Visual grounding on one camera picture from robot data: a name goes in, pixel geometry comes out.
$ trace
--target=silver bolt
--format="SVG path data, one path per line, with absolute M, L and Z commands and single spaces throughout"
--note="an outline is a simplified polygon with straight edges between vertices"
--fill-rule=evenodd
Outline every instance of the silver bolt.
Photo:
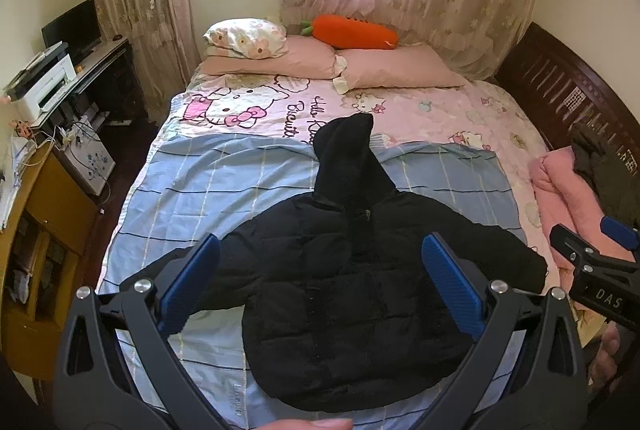
M 133 289 L 135 289 L 138 293 L 146 293 L 151 289 L 151 286 L 153 285 L 153 282 L 151 282 L 149 279 L 140 279 L 133 285 Z
M 551 296 L 556 300 L 564 300 L 566 298 L 566 293 L 564 292 L 564 289 L 555 287 L 551 290 Z
M 87 285 L 83 285 L 82 287 L 79 287 L 78 290 L 76 291 L 76 296 L 81 300 L 84 300 L 89 295 L 91 295 L 91 288 Z
M 491 289 L 501 295 L 509 290 L 509 285 L 504 280 L 494 280 L 491 283 Z

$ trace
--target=carrot plush toy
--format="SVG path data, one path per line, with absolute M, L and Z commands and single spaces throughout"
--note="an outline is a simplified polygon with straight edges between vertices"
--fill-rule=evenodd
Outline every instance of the carrot plush toy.
M 313 35 L 336 49 L 395 49 L 398 35 L 364 20 L 341 16 L 318 16 L 303 20 L 302 35 Z

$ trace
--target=white printer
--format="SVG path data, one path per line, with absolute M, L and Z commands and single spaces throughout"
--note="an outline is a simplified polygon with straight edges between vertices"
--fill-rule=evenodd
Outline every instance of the white printer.
M 66 53 L 68 45 L 59 42 L 37 55 L 20 71 L 6 89 L 15 113 L 34 126 L 71 92 L 77 83 L 76 70 Z

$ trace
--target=blue blanket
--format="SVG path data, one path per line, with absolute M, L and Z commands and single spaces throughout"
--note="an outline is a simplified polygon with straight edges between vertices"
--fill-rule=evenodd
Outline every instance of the blue blanket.
M 398 189 L 433 197 L 474 222 L 500 225 L 525 240 L 509 182 L 493 152 L 426 142 L 374 152 Z M 205 233 L 222 238 L 268 207 L 312 190 L 317 171 L 312 147 L 300 141 L 244 134 L 174 137 L 157 150 L 130 196 L 108 253 L 101 292 L 117 291 L 123 279 L 174 248 L 193 245 Z M 242 350 L 241 318 L 242 308 L 200 312 L 170 338 L 191 378 L 221 415 L 245 429 L 280 418 L 336 417 L 293 409 L 261 391 Z M 119 338 L 143 398 L 162 407 L 128 333 L 120 332 Z M 521 344 L 522 335 L 515 333 L 479 408 L 499 398 Z M 402 430 L 447 381 L 392 405 L 339 416 L 353 418 L 356 426 Z

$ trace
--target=headboard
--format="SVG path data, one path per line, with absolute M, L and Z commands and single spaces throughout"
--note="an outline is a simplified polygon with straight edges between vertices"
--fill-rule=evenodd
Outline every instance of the headboard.
M 609 140 L 632 174 L 640 161 L 640 124 L 607 83 L 555 36 L 532 22 L 495 75 L 552 149 L 587 124 Z

